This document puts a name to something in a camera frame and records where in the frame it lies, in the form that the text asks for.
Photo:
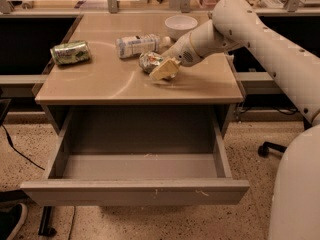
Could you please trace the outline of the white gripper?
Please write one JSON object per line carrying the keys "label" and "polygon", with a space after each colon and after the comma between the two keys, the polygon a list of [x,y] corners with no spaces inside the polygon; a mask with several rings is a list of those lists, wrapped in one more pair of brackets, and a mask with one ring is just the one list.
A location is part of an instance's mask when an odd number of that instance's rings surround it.
{"label": "white gripper", "polygon": [[180,37],[162,56],[165,58],[150,74],[152,80],[172,78],[178,71],[180,64],[191,67],[203,60],[194,50],[190,34]]}

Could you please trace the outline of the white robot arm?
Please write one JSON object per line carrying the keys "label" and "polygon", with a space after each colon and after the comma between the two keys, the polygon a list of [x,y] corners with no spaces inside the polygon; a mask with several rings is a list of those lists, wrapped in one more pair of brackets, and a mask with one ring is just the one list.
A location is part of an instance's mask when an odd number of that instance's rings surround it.
{"label": "white robot arm", "polygon": [[245,0],[220,0],[150,77],[174,75],[218,52],[246,48],[311,127],[286,148],[274,184],[268,240],[320,240],[320,58],[268,28]]}

